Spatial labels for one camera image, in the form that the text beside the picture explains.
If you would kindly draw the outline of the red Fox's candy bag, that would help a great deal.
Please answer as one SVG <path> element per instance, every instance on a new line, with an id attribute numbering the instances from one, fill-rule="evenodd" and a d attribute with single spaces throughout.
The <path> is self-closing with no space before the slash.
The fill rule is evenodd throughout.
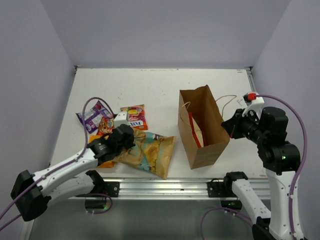
<path id="1" fill-rule="evenodd" d="M 121 107 L 120 111 L 127 112 L 128 123 L 132 128 L 135 128 L 141 131 L 148 130 L 144 104 Z"/>

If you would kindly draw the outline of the beige blue chips bag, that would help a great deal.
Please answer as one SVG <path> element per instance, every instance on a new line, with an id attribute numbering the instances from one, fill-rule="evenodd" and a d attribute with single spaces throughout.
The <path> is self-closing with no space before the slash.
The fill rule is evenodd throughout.
<path id="1" fill-rule="evenodd" d="M 153 173 L 164 180 L 167 179 L 176 137 L 144 132 L 139 129 L 133 131 L 134 146 L 128 150 L 122 150 L 113 161 Z"/>

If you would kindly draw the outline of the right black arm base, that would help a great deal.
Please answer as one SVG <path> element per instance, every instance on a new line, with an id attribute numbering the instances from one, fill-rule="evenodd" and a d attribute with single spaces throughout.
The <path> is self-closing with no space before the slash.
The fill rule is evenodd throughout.
<path id="1" fill-rule="evenodd" d="M 239 198 L 228 190 L 224 181 L 220 181 L 218 178 L 213 178 L 206 183 L 207 195 L 209 198 L 217 198 L 220 200 L 220 204 L 223 208 L 229 208 L 233 210 L 241 210 L 242 203 Z"/>

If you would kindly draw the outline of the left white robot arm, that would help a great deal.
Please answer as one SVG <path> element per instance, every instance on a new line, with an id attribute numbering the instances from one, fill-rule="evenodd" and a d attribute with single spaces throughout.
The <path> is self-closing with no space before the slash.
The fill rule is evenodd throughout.
<path id="1" fill-rule="evenodd" d="M 22 219 L 26 222 L 34 220 L 49 205 L 70 197 L 104 198 L 106 185 L 95 168 L 134 147 L 134 139 L 133 128 L 121 124 L 59 164 L 35 173 L 22 171 L 10 194 Z"/>

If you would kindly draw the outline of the purple snack bag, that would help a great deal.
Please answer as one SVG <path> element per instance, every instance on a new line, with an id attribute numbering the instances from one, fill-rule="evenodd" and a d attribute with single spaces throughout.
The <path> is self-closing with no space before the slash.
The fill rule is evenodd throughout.
<path id="1" fill-rule="evenodd" d="M 113 118 L 113 115 L 98 100 L 92 108 L 84 112 L 84 123 L 89 134 L 98 129 L 102 117 Z"/>

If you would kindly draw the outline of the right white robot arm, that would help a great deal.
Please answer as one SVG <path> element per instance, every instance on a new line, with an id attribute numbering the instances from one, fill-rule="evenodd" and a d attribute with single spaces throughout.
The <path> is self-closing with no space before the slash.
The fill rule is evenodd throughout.
<path id="1" fill-rule="evenodd" d="M 237 196 L 252 222 L 256 240 L 304 240 L 298 205 L 294 196 L 298 187 L 294 177 L 301 156 L 298 148 L 286 140 L 288 117 L 284 110 L 265 107 L 261 116 L 254 110 L 237 109 L 221 126 L 232 139 L 246 138 L 257 146 L 269 183 L 271 208 L 268 209 L 252 189 L 244 172 L 228 172 L 223 192 Z"/>

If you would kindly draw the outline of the small red snack bag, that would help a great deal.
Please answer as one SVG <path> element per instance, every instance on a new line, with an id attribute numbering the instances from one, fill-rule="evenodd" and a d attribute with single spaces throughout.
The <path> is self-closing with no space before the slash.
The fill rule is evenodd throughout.
<path id="1" fill-rule="evenodd" d="M 102 117 L 98 126 L 97 135 L 105 135 L 112 133 L 114 129 L 114 119 Z"/>

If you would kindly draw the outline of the cassava chips bag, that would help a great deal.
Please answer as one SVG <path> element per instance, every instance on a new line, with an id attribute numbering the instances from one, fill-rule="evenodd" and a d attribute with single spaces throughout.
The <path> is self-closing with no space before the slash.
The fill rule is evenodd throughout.
<path id="1" fill-rule="evenodd" d="M 189 118 L 189 124 L 191 127 L 191 133 L 192 133 L 193 139 L 196 143 L 196 146 L 198 148 L 203 148 L 205 146 L 205 144 L 204 144 L 202 130 L 200 129 L 199 125 L 197 124 L 197 122 L 193 118 L 193 115 L 191 112 L 188 113 L 188 118 Z"/>

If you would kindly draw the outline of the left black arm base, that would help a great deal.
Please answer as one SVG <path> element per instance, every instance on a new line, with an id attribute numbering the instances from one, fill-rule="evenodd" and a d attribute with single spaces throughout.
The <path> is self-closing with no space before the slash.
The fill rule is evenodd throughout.
<path id="1" fill-rule="evenodd" d="M 119 196 L 119 191 L 118 181 L 105 181 L 100 189 L 80 196 L 85 199 L 84 206 L 87 211 L 103 212 L 110 208 L 112 199 Z"/>

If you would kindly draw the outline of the brown paper bag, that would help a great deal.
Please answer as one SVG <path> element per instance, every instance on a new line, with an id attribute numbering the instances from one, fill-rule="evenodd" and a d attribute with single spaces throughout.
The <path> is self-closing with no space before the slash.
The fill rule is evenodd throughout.
<path id="1" fill-rule="evenodd" d="M 204 147 L 196 145 L 189 113 L 202 131 Z M 178 129 L 190 169 L 214 165 L 229 144 L 230 137 L 221 126 L 222 113 L 208 85 L 179 91 Z"/>

